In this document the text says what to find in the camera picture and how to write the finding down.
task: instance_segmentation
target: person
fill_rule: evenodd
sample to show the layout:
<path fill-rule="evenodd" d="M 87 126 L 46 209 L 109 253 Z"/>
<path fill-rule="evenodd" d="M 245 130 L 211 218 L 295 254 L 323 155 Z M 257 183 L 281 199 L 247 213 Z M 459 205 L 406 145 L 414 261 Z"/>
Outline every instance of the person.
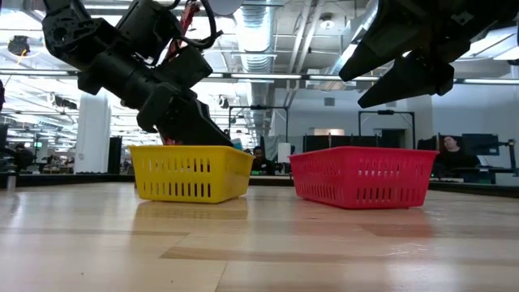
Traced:
<path fill-rule="evenodd" d="M 474 155 L 466 155 L 452 136 L 444 137 L 444 149 L 436 157 L 435 164 L 442 165 L 447 170 L 456 168 L 474 168 L 479 165 L 479 159 Z"/>
<path fill-rule="evenodd" d="M 274 163 L 265 158 L 263 149 L 260 146 L 254 148 L 253 155 L 254 160 L 252 162 L 252 171 L 267 175 L 276 174 Z"/>
<path fill-rule="evenodd" d="M 34 162 L 34 154 L 31 150 L 25 148 L 23 143 L 17 144 L 15 151 L 17 154 L 15 158 L 16 172 L 27 169 Z"/>

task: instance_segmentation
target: wooden table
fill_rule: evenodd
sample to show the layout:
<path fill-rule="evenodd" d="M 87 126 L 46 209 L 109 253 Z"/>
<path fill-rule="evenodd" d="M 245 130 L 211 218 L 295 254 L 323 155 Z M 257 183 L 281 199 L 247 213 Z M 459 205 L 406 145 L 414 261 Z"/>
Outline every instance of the wooden table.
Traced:
<path fill-rule="evenodd" d="M 510 291 L 519 200 L 430 191 L 348 211 L 251 187 L 223 204 L 145 202 L 133 183 L 0 193 L 0 291 Z"/>

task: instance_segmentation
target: red basket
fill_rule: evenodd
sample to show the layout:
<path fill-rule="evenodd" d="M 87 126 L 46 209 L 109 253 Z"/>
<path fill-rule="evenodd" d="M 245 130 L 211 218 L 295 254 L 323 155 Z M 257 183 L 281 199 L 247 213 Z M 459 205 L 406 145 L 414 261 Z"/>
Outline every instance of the red basket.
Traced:
<path fill-rule="evenodd" d="M 408 208 L 425 201 L 436 151 L 338 147 L 290 157 L 296 193 L 341 208 Z"/>

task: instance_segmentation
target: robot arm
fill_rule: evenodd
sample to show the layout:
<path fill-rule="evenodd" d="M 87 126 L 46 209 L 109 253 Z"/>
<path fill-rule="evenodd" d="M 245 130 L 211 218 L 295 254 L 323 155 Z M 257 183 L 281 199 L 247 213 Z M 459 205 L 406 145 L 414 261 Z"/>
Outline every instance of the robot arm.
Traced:
<path fill-rule="evenodd" d="M 138 110 L 137 122 L 164 141 L 189 145 L 232 146 L 208 115 L 208 107 L 190 88 L 212 73 L 201 54 L 218 33 L 211 7 L 211 36 L 203 41 L 185 38 L 169 9 L 153 0 L 134 0 L 116 27 L 92 19 L 79 0 L 44 0 L 43 31 L 47 50 L 80 70 L 78 88 L 96 95 L 106 88 L 122 104 Z M 185 41 L 175 56 L 156 66 L 170 43 Z"/>
<path fill-rule="evenodd" d="M 344 81 L 395 60 L 358 103 L 363 108 L 453 88 L 449 65 L 495 24 L 512 21 L 519 1 L 378 0 L 377 16 L 339 76 Z"/>

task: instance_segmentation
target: computer monitor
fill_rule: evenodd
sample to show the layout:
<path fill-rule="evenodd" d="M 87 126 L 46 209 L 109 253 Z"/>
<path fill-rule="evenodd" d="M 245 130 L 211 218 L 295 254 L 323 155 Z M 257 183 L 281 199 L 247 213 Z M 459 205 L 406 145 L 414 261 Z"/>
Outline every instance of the computer monitor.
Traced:
<path fill-rule="evenodd" d="M 418 150 L 438 150 L 438 140 L 436 139 L 436 136 L 426 139 L 426 140 L 419 140 L 417 148 Z"/>
<path fill-rule="evenodd" d="M 463 134 L 464 151 L 467 155 L 499 156 L 500 140 L 492 134 Z"/>

